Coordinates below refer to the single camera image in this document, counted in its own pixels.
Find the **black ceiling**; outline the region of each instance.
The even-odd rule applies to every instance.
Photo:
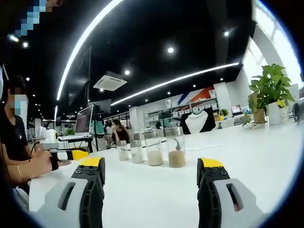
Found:
[[[4,62],[9,74],[30,77],[27,84],[36,95],[29,95],[29,118],[42,113],[44,118],[53,119],[56,105],[59,115],[78,111],[85,105],[82,95],[71,106],[65,96],[56,102],[57,91],[76,42],[109,2],[64,0],[52,12],[41,13],[40,24],[21,38],[29,43],[27,49],[4,39]],[[23,14],[15,17],[6,32],[18,29],[20,18],[28,10],[24,5],[20,8]],[[228,38],[223,36],[225,30],[230,30]],[[114,102],[178,76],[241,61],[253,31],[251,0],[124,0],[97,25],[80,51],[92,46],[89,99],[111,98]],[[166,53],[168,46],[175,48],[171,56]],[[128,83],[123,87],[102,93],[93,89],[106,71],[123,74],[126,68],[131,75],[126,77]],[[193,84],[198,89],[219,83],[221,77],[226,82],[233,81],[240,68],[210,72],[158,88],[113,106],[112,112],[126,111],[128,105],[142,105],[146,98],[149,102],[164,99],[168,91],[172,96],[193,90]],[[67,80],[73,80],[73,76],[69,74]],[[35,104],[41,104],[41,112]]]

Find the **green leaves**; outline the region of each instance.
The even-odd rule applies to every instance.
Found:
[[[249,88],[256,93],[257,101],[254,104],[253,99],[249,97],[249,107],[254,106],[257,109],[266,110],[266,106],[277,100],[294,101],[288,87],[291,86],[291,80],[286,77],[282,70],[284,67],[272,64],[271,66],[262,66],[263,76],[254,76]]]

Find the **metal jar lid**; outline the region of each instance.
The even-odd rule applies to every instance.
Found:
[[[184,132],[182,131],[182,127],[166,128],[165,131],[167,137],[184,135]]]
[[[159,130],[152,130],[143,133],[145,139],[158,138],[160,136]]]
[[[126,145],[127,145],[127,142],[125,140],[117,142],[117,146],[126,146]]]
[[[142,146],[142,142],[140,140],[134,140],[130,142],[130,147],[141,147]]]

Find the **white flower pot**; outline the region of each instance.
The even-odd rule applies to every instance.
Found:
[[[267,106],[267,114],[269,125],[280,124],[282,122],[282,114],[277,102],[273,102]]]
[[[289,107],[281,108],[282,123],[287,123],[289,119]]]

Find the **hand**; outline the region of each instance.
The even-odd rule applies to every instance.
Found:
[[[50,160],[51,153],[49,151],[38,150],[35,157],[30,160],[28,167],[30,169],[29,177],[31,179],[39,177],[52,171],[52,163]],[[71,162],[58,162],[58,166],[69,165]]]

